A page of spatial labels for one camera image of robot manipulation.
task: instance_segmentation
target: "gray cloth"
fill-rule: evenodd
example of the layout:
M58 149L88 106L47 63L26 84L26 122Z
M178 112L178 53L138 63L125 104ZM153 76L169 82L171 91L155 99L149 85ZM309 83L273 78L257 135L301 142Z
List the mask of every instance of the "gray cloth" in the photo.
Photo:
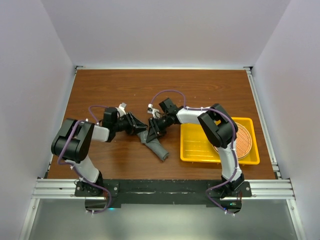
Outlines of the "gray cloth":
M145 144L149 149L151 149L163 162L169 156L169 152L164 149L159 140L156 138L150 142L146 142L148 131L139 132L138 137L141 140L142 144Z

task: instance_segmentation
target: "wooden table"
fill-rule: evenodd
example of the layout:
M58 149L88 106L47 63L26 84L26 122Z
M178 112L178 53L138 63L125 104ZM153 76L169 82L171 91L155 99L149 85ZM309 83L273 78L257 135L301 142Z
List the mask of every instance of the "wooden table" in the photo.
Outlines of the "wooden table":
M253 120L260 156L259 165L245 165L241 169L246 179L274 179L266 142L260 125L253 94L245 70L78 70L65 117L94 119L88 112L91 105L117 107L127 104L139 120L148 124L147 106L159 91L175 89L183 92L190 107L211 106L220 103L232 117ZM154 102L170 97L180 106L179 94L168 92ZM103 108L93 111L99 119ZM221 165L216 163L191 163L180 160L180 126L172 125L160 142L169 152L161 162L157 156L140 143L137 136L117 133L112 142L92 142L89 156L106 179L220 179ZM68 166L59 166L54 157L48 178L75 179Z

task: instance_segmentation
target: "white enclosure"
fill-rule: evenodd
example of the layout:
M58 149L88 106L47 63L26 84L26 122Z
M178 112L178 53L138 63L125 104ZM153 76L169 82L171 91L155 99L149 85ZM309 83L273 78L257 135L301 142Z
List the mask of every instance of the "white enclosure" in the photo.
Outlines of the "white enclosure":
M289 0L42 0L86 67L253 66Z
M75 65L254 66L282 176L292 179L308 239L320 239L319 11L317 0L1 1L1 239L19 237Z

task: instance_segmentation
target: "purple cable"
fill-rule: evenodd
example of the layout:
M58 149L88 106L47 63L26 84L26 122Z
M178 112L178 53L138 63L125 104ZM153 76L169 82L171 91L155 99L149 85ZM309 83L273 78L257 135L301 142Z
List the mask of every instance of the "purple cable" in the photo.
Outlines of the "purple cable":
M172 89L169 89L169 90L163 90L163 91L160 91L160 92L158 92L153 98L152 98L152 100L151 100L151 104L153 104L154 103L154 100L156 99L156 97L158 96L158 95L160 95L160 94L162 94L162 93L166 93L166 92L174 92L174 93L177 93L177 94L180 94L182 97L183 97L183 106L186 106L186 96L182 93L182 92L180 92L180 91L178 91L178 90L172 90Z
M162 93L165 93L165 92L175 92L175 93L178 93L178 94L182 95L182 96L183 96L183 108L186 109L186 110L191 110L191 111L199 111L199 110L212 111L212 112L215 112L215 113L217 113L217 114L220 114L221 116L223 116L224 118L226 118L230 123L232 123L231 119L230 119L227 115L225 115L223 112L220 112L220 111L218 111L218 110L216 110L216 109L212 109L212 108L199 108L199 107L187 107L187 106L186 106L186 105L187 105L187 103L186 103L186 96L185 96L182 92L177 91L177 90L171 90L171 89L169 89L169 90L163 90L163 91L158 92L158 93L152 98L151 104L154 102L155 98L156 98L158 95L160 95L160 94L162 94ZM238 158L237 158L236 151L235 151L235 149L234 149L234 143L235 143L235 139L236 139L236 134L237 134L237 132L236 132L235 126L234 126L233 124L231 124L231 126L232 126L232 139L231 139L231 145L230 145L230 146L231 146L231 152L232 152L232 155L233 155L233 158L234 158L234 165L235 165L234 171L233 171L231 177L230 177L227 181L224 181L224 182L222 182L222 183L220 183L220 184L218 184L218 185L216 185L216 186L212 186L212 187L208 188L208 189L205 191L205 194L206 194L206 196L210 199L210 201L213 202L216 206L218 206L220 209L222 209L223 211L225 211L225 212L228 213L228 214L233 214L233 212L230 212L230 211L224 209L223 206L221 206L217 201L215 201L214 199L212 199L212 198L209 196L209 192L212 191L212 190L214 190L214 189L220 188L220 187L226 185L227 183L229 183L229 182L231 181L231 179L233 179L233 178L235 177L236 173L237 173Z
M88 107L89 113L91 114L91 116L94 118L96 123L99 123L98 118L96 118L96 116L94 115L94 113L91 111L92 108L107 108L107 106L103 106L103 105L92 105L90 107Z
M93 182L91 182L91 181L89 181L88 179L86 179L84 176L81 175L80 172L78 172L78 170L77 170L77 168L75 167L74 164L69 163L69 162L61 162L62 157L64 156L64 154L65 154L65 152L66 152L66 150L67 150L67 147L68 147L69 143L71 142L71 139L73 138L73 136L74 136L74 134L75 134L75 132L76 132L76 130L77 130L77 126L78 126L81 122L85 122L85 120L78 120L78 121L75 122L75 124L74 124L74 126L73 126L73 129L72 129L69 137L67 138L67 140L66 140L66 142L65 142L65 145L64 145L61 153L60 153L59 156L58 156L57 163L58 163L58 165L70 165L70 166L72 167L72 169L75 171L75 173L79 176L80 179L83 179L86 183L90 184L91 186L93 186L93 187L95 187L95 188L98 188L98 189L101 189L101 190L107 192L109 201L108 201L108 203L104 206L103 209L97 210L97 211L87 210L87 211L89 211L89 212L91 212L91 213L93 213L93 214L98 214L98 213L102 213L103 211L105 211L106 209L109 208L109 206L110 206L110 204L111 204L111 200L112 200L110 191L109 191L108 189L106 189L106 188L104 188L104 187L102 187L102 186L96 185L96 184L94 184Z

